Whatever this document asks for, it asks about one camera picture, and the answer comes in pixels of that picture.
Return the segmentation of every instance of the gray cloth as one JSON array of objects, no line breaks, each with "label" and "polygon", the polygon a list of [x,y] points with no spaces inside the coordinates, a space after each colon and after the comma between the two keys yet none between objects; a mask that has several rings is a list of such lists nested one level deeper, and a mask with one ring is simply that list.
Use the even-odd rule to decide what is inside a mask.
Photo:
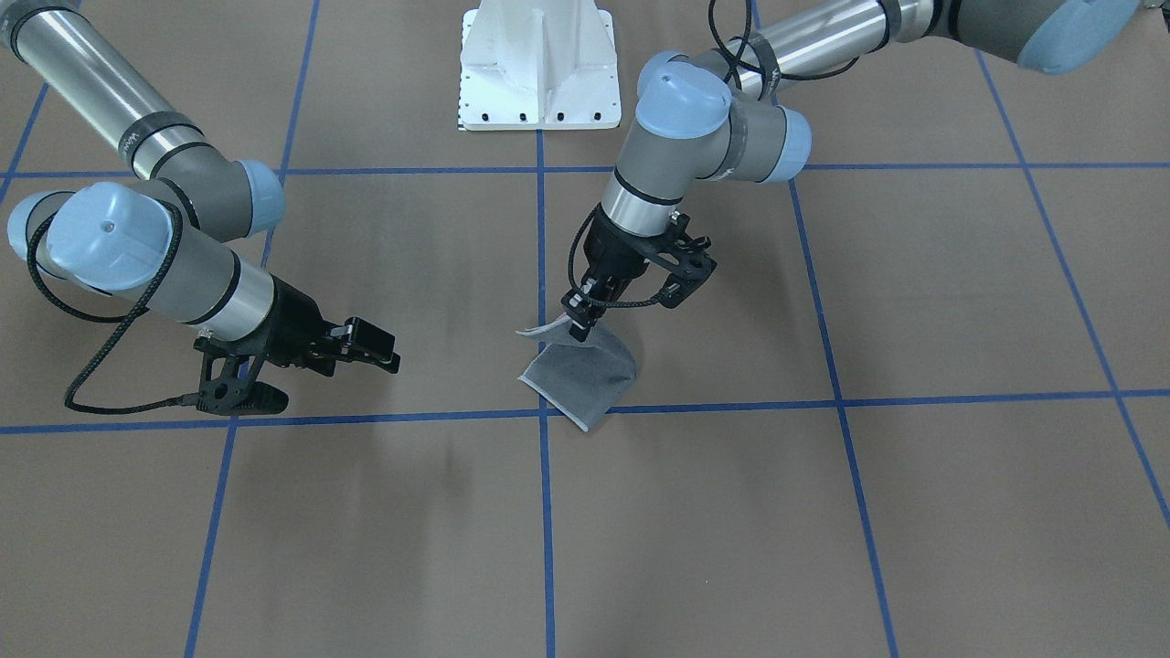
[{"label": "gray cloth", "polygon": [[544,327],[517,331],[548,343],[518,379],[589,432],[633,385],[638,363],[621,340],[600,323],[584,343],[569,335],[571,325],[562,315]]}]

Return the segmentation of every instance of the robotic arm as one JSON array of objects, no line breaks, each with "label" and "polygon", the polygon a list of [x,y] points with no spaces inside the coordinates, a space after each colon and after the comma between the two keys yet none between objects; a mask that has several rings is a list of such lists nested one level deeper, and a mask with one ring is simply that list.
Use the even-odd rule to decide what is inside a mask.
[{"label": "robotic arm", "polygon": [[[890,41],[929,35],[1059,75],[1104,49],[1138,5],[1140,0],[826,0],[694,57],[676,52],[655,55],[639,77],[636,122],[601,203],[571,248],[571,289],[562,299],[573,322],[571,334],[584,341],[608,308],[654,303],[675,308],[711,275],[710,241],[687,235],[689,219],[677,212],[691,180],[772,183],[804,169],[812,146],[808,123],[798,112],[772,107],[768,101],[773,92],[842,73]],[[583,235],[589,269],[578,283],[573,253]],[[651,262],[668,273],[659,293],[640,302],[619,301]]]},{"label": "robotic arm", "polygon": [[[222,416],[280,413],[288,396],[256,381],[264,362],[326,377],[338,361],[398,372],[391,334],[357,317],[339,325],[325,321],[312,299],[222,244],[280,222],[284,193],[276,174],[257,162],[223,158],[74,4],[0,0],[0,40],[142,179],[34,194],[8,220],[9,244],[50,301],[78,317],[121,323],[70,386],[67,406],[95,413],[166,405],[194,405]],[[41,274],[138,304],[125,317],[96,318],[56,300]],[[76,389],[147,304],[199,330],[199,391],[143,407],[74,404]]]}]

